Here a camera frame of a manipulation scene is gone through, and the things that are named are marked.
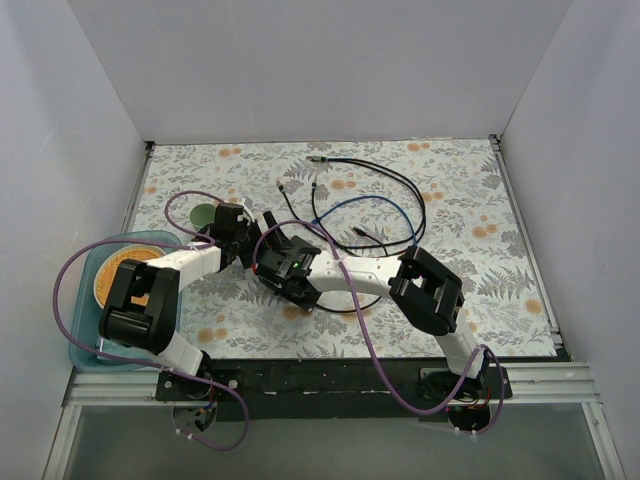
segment floral tablecloth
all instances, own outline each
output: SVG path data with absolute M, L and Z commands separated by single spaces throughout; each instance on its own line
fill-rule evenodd
M 172 194 L 189 189 L 230 202 L 246 198 L 254 213 L 271 209 L 276 219 L 289 219 L 278 179 L 297 213 L 311 219 L 316 173 L 319 211 L 363 194 L 384 195 L 402 206 L 417 228 L 420 210 L 402 185 L 351 165 L 315 164 L 307 155 L 364 158 L 410 177 L 427 207 L 420 245 L 462 278 L 464 306 L 478 339 L 502 356 L 555 355 L 548 316 L 488 140 L 157 146 L 134 230 L 173 231 L 186 242 L 188 236 L 166 222 L 163 207 Z M 203 201 L 190 195 L 176 202 L 174 217 L 188 225 L 189 211 Z M 354 225 L 385 241 L 409 236 L 404 217 L 376 200 L 350 204 L 324 223 L 343 243 L 368 241 L 350 231 Z M 301 227 L 285 232 L 322 246 Z M 346 294 L 324 294 L 321 303 L 351 307 Z M 414 329 L 389 300 L 367 310 L 366 321 L 380 356 L 442 356 L 433 337 Z M 274 297 L 239 262 L 188 287 L 181 332 L 214 358 L 368 357 L 354 314 L 302 312 Z

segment glass panel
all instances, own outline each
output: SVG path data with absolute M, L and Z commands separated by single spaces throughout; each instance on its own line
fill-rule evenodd
M 238 423 L 206 436 L 232 441 Z M 85 407 L 67 479 L 114 478 L 599 479 L 602 469 L 577 405 L 506 405 L 479 439 L 415 419 L 259 420 L 231 453 L 176 435 L 170 407 Z

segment wire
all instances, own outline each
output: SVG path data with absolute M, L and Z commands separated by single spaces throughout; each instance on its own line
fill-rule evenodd
M 349 205 L 350 203 L 359 202 L 362 200 L 383 200 L 393 205 L 398 210 L 398 212 L 402 214 L 404 219 L 407 221 L 407 224 L 409 225 L 409 230 L 411 232 L 411 240 L 413 240 L 413 244 L 418 245 L 418 240 L 416 239 L 416 232 L 413 230 L 413 224 L 411 223 L 409 216 L 402 209 L 402 207 L 397 203 L 395 203 L 393 200 L 383 197 L 382 195 L 362 195 L 360 197 L 350 198 L 349 200 L 345 200 L 343 202 L 337 203 L 336 205 L 331 207 L 327 212 L 325 212 L 321 216 L 318 216 L 318 212 L 316 211 L 315 191 L 316 191 L 315 187 L 312 187 L 311 188 L 311 210 L 313 211 L 314 220 L 311 223 L 317 223 L 327 233 L 327 235 L 331 237 L 331 239 L 333 240 L 333 243 L 335 243 L 337 247 L 355 249 L 355 248 L 360 248 L 361 246 L 360 245 L 345 246 L 339 243 L 333 236 L 331 236 L 331 234 L 327 231 L 325 226 L 322 225 L 322 219 L 325 218 L 330 213 L 335 212 L 338 208 L 342 208 L 345 205 Z M 387 245 L 385 245 L 384 243 L 380 243 L 380 246 L 385 248 L 387 247 Z M 395 255 L 398 255 L 398 254 L 397 253 L 389 254 L 388 252 L 385 252 L 386 257 L 395 256 Z
M 184 232 L 184 233 L 188 233 L 189 235 L 194 235 L 200 238 L 204 238 L 207 240 L 207 243 L 204 245 L 200 245 L 200 246 L 196 246 L 196 248 L 204 248 L 204 247 L 209 247 L 211 246 L 211 244 L 213 243 L 213 239 L 211 237 L 209 237 L 208 235 L 205 234 L 201 234 L 192 230 L 189 230 L 187 228 L 184 228 L 180 225 L 178 225 L 170 216 L 169 214 L 169 207 L 171 206 L 171 204 L 179 197 L 182 197 L 184 195 L 188 195 L 188 194 L 198 194 L 198 195 L 204 195 L 205 197 L 209 197 L 209 198 L 213 198 L 214 200 L 217 201 L 221 201 L 218 197 L 211 195 L 209 193 L 206 192 L 200 192 L 197 190 L 188 190 L 185 192 L 180 192 L 177 193 L 176 195 L 173 195 L 166 203 L 165 208 L 164 208 L 164 213 L 165 216 L 167 217 L 167 221 L 173 225 L 175 228 L 177 228 L 178 230 Z M 84 343 L 82 343 L 81 341 L 79 341 L 78 339 L 76 339 L 73 335 L 71 335 L 71 333 L 67 330 L 67 328 L 64 325 L 64 322 L 62 321 L 62 316 L 60 315 L 60 286 L 62 284 L 62 279 L 64 278 L 64 274 L 67 272 L 67 270 L 69 269 L 69 267 L 73 264 L 74 261 L 76 261 L 81 255 L 83 255 L 84 253 L 88 252 L 89 250 L 92 250 L 96 247 L 102 246 L 102 245 L 110 245 L 110 244 L 114 244 L 114 243 L 135 243 L 135 244 L 141 244 L 141 245 L 151 245 L 151 246 L 156 246 L 156 247 L 160 247 L 160 248 L 167 248 L 167 249 L 177 249 L 177 250 L 191 250 L 192 247 L 188 246 L 188 245 L 173 245 L 173 244 L 168 244 L 168 243 L 159 243 L 159 242 L 150 242 L 148 240 L 135 240 L 135 239 L 122 239 L 122 238 L 107 238 L 105 240 L 101 240 L 99 242 L 95 242 L 92 243 L 90 245 L 87 245 L 86 247 L 81 248 L 80 250 L 78 250 L 76 253 L 74 253 L 62 266 L 62 268 L 60 269 L 60 272 L 58 273 L 58 276 L 56 277 L 56 280 L 53 284 L 53 317 L 55 319 L 56 325 L 58 326 L 58 329 L 60 330 L 60 332 L 62 333 L 62 335 L 64 335 L 64 337 L 71 342 L 72 344 L 74 344 L 76 347 L 80 348 L 81 350 L 84 350 L 85 352 L 91 353 L 93 355 L 99 356 L 99 357 L 104 357 L 104 358 L 108 358 L 111 360 L 117 360 L 120 362 L 124 362 L 124 363 L 135 363 L 138 365 L 143 365 L 145 367 L 152 367 L 152 368 L 157 368 L 159 370 L 167 370 L 165 367 L 163 367 L 162 365 L 159 365 L 155 362 L 152 362 L 150 360 L 143 360 L 141 358 L 128 358 L 128 357 L 122 357 L 120 355 L 113 355 L 111 353 L 106 353 L 106 352 L 101 352 L 99 350 L 96 350 L 95 348 L 92 348 L 89 345 L 86 345 Z M 204 379 L 204 378 L 200 378 L 200 377 L 195 377 L 193 375 L 187 375 L 186 373 L 180 372 L 178 370 L 173 370 L 170 369 L 169 370 L 173 375 L 178 375 L 179 377 L 185 378 L 187 380 L 192 380 L 194 382 L 199 382 L 199 383 L 204 383 L 207 385 L 210 385 L 212 388 L 219 388 L 221 390 L 224 390 L 225 392 L 229 393 L 231 396 L 233 396 L 236 400 L 238 400 L 238 402 L 240 403 L 240 407 L 242 408 L 242 412 L 244 414 L 244 427 L 242 429 L 242 433 L 240 434 L 240 436 L 238 437 L 238 439 L 233 442 L 230 445 L 218 445 L 216 443 L 211 442 L 210 440 L 201 437 L 199 435 L 193 434 L 191 432 L 188 432 L 184 429 L 176 429 L 177 432 L 184 434 L 185 436 L 189 437 L 189 438 L 193 438 L 194 440 L 203 443 L 204 445 L 214 449 L 214 450 L 218 450 L 218 451 L 222 451 L 222 452 L 226 452 L 226 451 L 230 451 L 233 450 L 234 448 L 236 448 L 238 445 L 240 445 L 242 443 L 242 441 L 245 439 L 245 437 L 247 436 L 247 432 L 249 431 L 249 408 L 247 407 L 247 404 L 245 403 L 244 399 L 233 389 L 229 388 L 227 385 L 223 385 L 221 383 L 218 382 L 214 382 L 213 380 L 208 380 L 208 379 Z
M 278 189 L 280 190 L 280 193 L 282 193 L 282 196 L 284 197 L 285 202 L 287 203 L 287 207 L 289 208 L 289 211 L 291 212 L 291 215 L 293 215 L 293 218 L 295 218 L 296 220 L 299 221 L 303 221 L 298 214 L 296 213 L 296 211 L 293 209 L 293 206 L 291 205 L 291 201 L 289 200 L 289 196 L 287 195 L 287 192 L 284 191 L 284 187 L 282 186 L 282 183 L 280 183 L 278 181 L 277 183 L 278 185 Z M 370 246 L 362 246 L 362 245 L 343 245 L 342 243 L 339 243 L 333 236 L 331 236 L 331 234 L 329 234 L 329 232 L 327 231 L 327 229 L 324 227 L 324 225 L 322 225 L 321 221 L 323 218 L 327 217 L 329 214 L 333 213 L 335 210 L 337 210 L 338 208 L 344 207 L 345 205 L 348 205 L 350 203 L 353 202 L 358 202 L 358 201 L 362 201 L 362 200 L 368 200 L 368 199 L 375 199 L 375 200 L 382 200 L 384 202 L 387 202 L 389 204 L 391 204 L 393 207 L 396 208 L 396 210 L 398 210 L 398 212 L 400 212 L 400 214 L 402 214 L 402 216 L 405 218 L 405 220 L 407 221 L 407 224 L 409 225 L 409 230 L 411 232 L 411 238 L 410 240 L 413 240 L 413 244 L 417 245 L 418 240 L 416 239 L 416 232 L 413 229 L 413 224 L 411 223 L 411 220 L 409 219 L 409 216 L 407 215 L 407 213 L 402 209 L 402 207 L 400 205 L 398 205 L 397 203 L 395 203 L 394 201 L 383 197 L 381 195 L 362 195 L 359 197 L 355 197 L 355 198 L 350 198 L 348 200 L 345 200 L 343 202 L 340 202 L 336 205 L 334 205 L 331 209 L 329 209 L 327 212 L 325 212 L 324 214 L 318 216 L 318 212 L 316 211 L 316 205 L 315 205 L 315 186 L 312 187 L 311 190 L 311 209 L 313 211 L 313 215 L 314 215 L 314 219 L 311 221 L 311 223 L 317 223 L 319 224 L 322 229 L 331 237 L 331 239 L 333 240 L 334 244 L 342 251 L 347 252 L 350 255 L 353 255 L 354 257 L 359 257 L 361 255 L 353 252 L 352 250 L 358 249 L 358 250 L 364 250 L 367 248 L 371 248 Z M 325 237 L 320 235 L 317 231 L 306 227 L 305 225 L 302 225 L 307 231 L 311 232 L 313 235 L 315 235 L 316 237 L 320 238 L 321 240 L 325 240 Z M 366 233 L 359 233 L 360 236 L 365 236 L 368 237 L 370 239 L 372 239 L 373 241 L 375 241 L 376 243 L 378 243 L 380 245 L 380 248 L 384 249 L 384 257 L 391 257 L 391 256 L 395 256 L 398 255 L 399 253 L 402 252 L 398 252 L 398 253 L 389 253 L 386 250 L 386 247 L 389 246 L 389 244 L 385 244 L 382 243 L 380 240 L 376 239 L 375 237 L 366 234 Z
M 415 183 L 413 183 L 413 181 L 411 181 L 409 178 L 407 178 L 406 176 L 402 175 L 401 173 L 396 172 L 395 170 L 392 170 L 388 167 L 385 167 L 383 165 L 378 165 L 375 164 L 373 162 L 369 162 L 367 160 L 361 160 L 358 158 L 327 158 L 327 157 L 307 157 L 308 160 L 312 161 L 312 162 L 334 162 L 334 163 L 345 163 L 345 164 L 349 164 L 349 165 L 356 165 L 359 167 L 363 167 L 363 168 L 367 168 L 371 171 L 380 173 L 386 177 L 389 177 L 395 181 L 397 181 L 398 183 L 404 185 L 405 187 L 407 187 L 411 193 L 413 194 L 413 196 L 416 198 L 416 200 L 418 201 L 418 205 L 420 206 L 420 210 L 422 213 L 422 218 L 420 220 L 420 224 L 418 225 L 418 228 L 416 229 L 416 234 L 418 237 L 418 242 L 420 240 L 422 240 L 422 237 L 424 236 L 424 233 L 426 231 L 426 225 L 427 225 L 427 216 L 426 216 L 426 206 L 424 203 L 424 199 L 422 198 L 422 195 L 420 194 L 420 190 L 418 190 L 418 187 L 416 186 Z M 403 243 L 408 242 L 409 240 L 411 240 L 411 238 L 406 238 L 404 240 L 398 240 L 395 242 L 389 242 L 389 243 L 385 243 L 385 246 L 387 247 L 394 247 L 396 245 L 402 245 Z M 354 250 L 361 250 L 363 247 L 357 247 L 354 248 Z
M 483 407 L 489 405 L 489 400 L 491 400 L 491 385 L 487 385 L 487 399 L 482 404 Z
M 266 232 L 264 232 L 262 234 L 262 236 L 258 239 L 258 242 L 256 243 L 256 246 L 253 250 L 253 269 L 254 269 L 254 273 L 257 272 L 257 257 L 258 257 L 258 248 L 260 247 L 260 245 L 262 244 L 262 242 L 264 242 L 265 238 L 267 237 L 267 235 L 269 235 L 273 230 L 275 230 L 278 227 L 282 227 L 284 225 L 289 225 L 289 224 L 299 224 L 301 223 L 300 220 L 286 220 L 284 222 L 280 222 L 276 225 L 274 225 L 273 227 L 269 228 Z M 320 229 L 319 226 L 317 225 L 313 225 L 309 222 L 306 222 L 307 226 L 311 227 L 311 228 L 315 228 L 317 229 L 320 233 L 324 232 Z M 373 366 L 378 374 L 378 377 L 380 377 L 380 380 L 382 380 L 382 383 L 384 384 L 384 386 L 386 387 L 386 389 L 389 391 L 389 393 L 391 394 L 391 396 L 400 404 L 400 406 L 402 406 L 405 410 L 409 411 L 410 413 L 414 414 L 414 415 L 419 415 L 419 416 L 423 416 L 423 415 L 432 415 L 434 413 L 437 413 L 439 411 L 441 411 L 443 408 L 445 408 L 447 406 L 447 404 L 457 395 L 458 391 L 460 390 L 460 388 L 462 387 L 462 384 L 464 383 L 467 374 L 469 373 L 469 370 L 471 370 L 471 367 L 473 365 L 474 360 L 476 359 L 476 357 L 478 356 L 478 353 L 480 353 L 481 349 L 487 351 L 489 353 L 489 355 L 491 356 L 491 358 L 493 359 L 494 363 L 496 364 L 497 368 L 498 368 L 498 372 L 500 374 L 500 401 L 498 404 L 498 409 L 496 410 L 496 414 L 494 415 L 494 417 L 491 419 L 491 421 L 487 424 L 487 426 L 485 426 L 484 428 L 482 428 L 481 430 L 479 430 L 478 432 L 475 433 L 484 433 L 487 430 L 489 430 L 497 421 L 497 419 L 499 418 L 501 412 L 502 412 L 502 405 L 504 403 L 504 374 L 502 373 L 502 368 L 500 366 L 500 361 L 498 360 L 498 358 L 496 357 L 496 355 L 493 353 L 493 351 L 487 346 L 487 345 L 479 345 L 478 347 L 473 349 L 473 352 L 471 353 L 471 357 L 469 358 L 467 364 L 465 365 L 462 373 L 460 374 L 460 378 L 458 379 L 458 381 L 456 382 L 456 385 L 453 387 L 453 389 L 451 390 L 451 392 L 449 393 L 449 395 L 447 395 L 447 397 L 437 406 L 433 407 L 433 408 L 429 408 L 429 409 L 420 409 L 420 408 L 416 408 L 413 405 L 409 404 L 404 398 L 402 398 L 402 396 L 398 393 L 398 391 L 393 387 L 393 385 L 391 384 L 391 382 L 389 381 L 389 378 L 387 377 L 387 375 L 384 372 L 384 369 L 382 368 L 382 365 L 380 364 L 380 360 L 378 359 L 378 357 L 376 356 L 376 352 L 375 349 L 373 347 L 373 343 L 371 342 L 371 338 L 369 336 L 369 332 L 367 330 L 367 326 L 365 324 L 364 321 L 364 316 L 362 314 L 362 308 L 360 307 L 360 300 L 358 300 L 358 295 L 357 295 L 357 291 L 355 288 L 355 285 L 353 283 L 353 280 L 351 278 L 351 276 L 349 275 L 349 271 L 347 270 L 347 267 L 344 265 L 344 263 L 342 262 L 342 260 L 339 258 L 338 256 L 338 251 L 336 249 L 335 244 L 333 243 L 333 241 L 331 240 L 331 238 L 327 235 L 326 236 L 326 240 L 327 243 L 329 244 L 329 248 L 334 256 L 334 258 L 336 260 L 338 260 L 338 266 L 340 267 L 340 269 L 342 270 L 342 273 L 344 275 L 344 278 L 347 282 L 347 285 L 349 286 L 349 290 L 351 292 L 351 297 L 353 299 L 353 304 L 356 308 L 356 314 L 358 316 L 358 322 L 360 323 L 360 329 L 362 330 L 362 336 L 364 337 L 365 343 L 367 345 L 367 349 L 369 350 L 369 354 L 371 356 L 371 361 L 373 362 Z

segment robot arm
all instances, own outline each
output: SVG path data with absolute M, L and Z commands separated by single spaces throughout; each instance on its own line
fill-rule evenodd
M 158 363 L 190 375 L 199 374 L 205 353 L 189 344 L 175 329 L 178 294 L 187 285 L 223 270 L 240 257 L 245 268 L 261 235 L 256 222 L 242 218 L 242 207 L 220 204 L 214 224 L 205 227 L 216 245 L 181 250 L 159 259 L 125 260 L 118 267 L 100 319 L 104 338 L 149 352 Z M 270 212 L 269 226 L 275 225 Z M 279 229 L 261 247 L 256 273 L 262 283 L 305 310 L 312 310 L 323 292 L 349 291 L 343 272 L 328 252 L 299 237 L 287 238 Z M 466 323 L 462 282 L 419 247 L 400 257 L 343 260 L 361 293 L 396 302 L 409 322 L 434 335 L 452 373 L 460 375 L 477 346 Z M 131 297 L 148 295 L 146 306 Z M 478 356 L 467 377 L 479 378 L 486 361 Z
M 203 353 L 176 330 L 178 294 L 187 285 L 220 270 L 218 247 L 180 250 L 140 262 L 124 260 L 118 267 L 102 318 L 100 335 L 148 351 L 157 363 L 196 375 Z M 148 295 L 146 307 L 131 297 Z
M 306 309 L 322 292 L 350 291 L 329 252 L 305 248 L 298 237 L 291 241 L 298 251 L 267 252 L 272 258 L 258 264 L 263 283 Z M 395 301 L 415 328 L 436 338 L 451 372 L 462 374 L 478 343 L 461 308 L 462 282 L 453 272 L 420 247 L 410 247 L 399 257 L 347 257 L 342 262 L 358 292 Z M 477 356 L 467 377 L 478 378 L 485 367 L 483 357 Z
M 458 277 L 416 247 L 402 257 L 348 257 L 343 263 L 358 292 L 393 299 L 414 327 L 436 338 L 449 370 L 462 374 L 478 344 L 466 322 L 466 309 L 461 308 Z M 318 255 L 310 270 L 309 283 L 318 291 L 350 291 L 338 261 L 328 252 Z M 475 379 L 482 364 L 482 356 L 477 356 L 467 376 Z

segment bowl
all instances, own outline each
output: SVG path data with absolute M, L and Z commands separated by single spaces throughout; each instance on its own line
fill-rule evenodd
M 98 305 L 100 305 L 100 308 L 104 308 L 116 271 L 123 260 L 134 259 L 143 261 L 160 258 L 164 255 L 165 252 L 161 248 L 142 244 L 129 245 L 111 254 L 100 266 L 93 281 L 93 296 L 96 302 L 98 302 Z M 140 298 L 132 297 L 131 301 L 132 303 L 146 306 L 148 298 L 146 296 Z

